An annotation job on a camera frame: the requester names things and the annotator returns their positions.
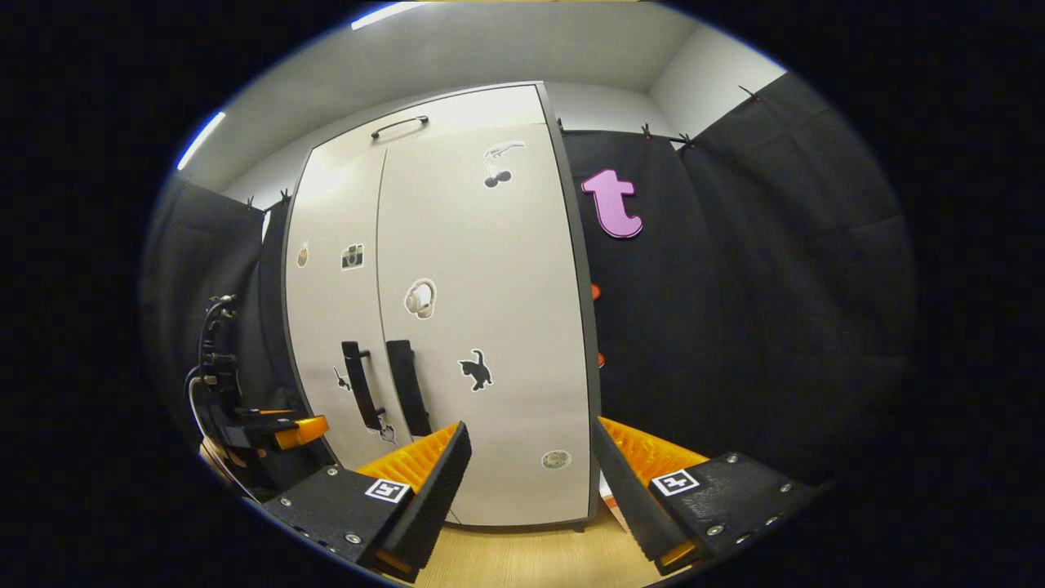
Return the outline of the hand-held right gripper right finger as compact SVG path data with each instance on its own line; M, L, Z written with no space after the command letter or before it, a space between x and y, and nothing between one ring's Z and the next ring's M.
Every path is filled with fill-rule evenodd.
M703 457L603 416L591 421L591 443L617 509L661 577L748 550L821 495L743 453Z

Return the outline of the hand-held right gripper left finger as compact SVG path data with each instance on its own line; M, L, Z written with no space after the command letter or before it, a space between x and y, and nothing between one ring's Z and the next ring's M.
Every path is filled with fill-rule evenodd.
M413 583L428 566L471 455L468 427L458 421L355 471L326 465L261 509L347 564Z

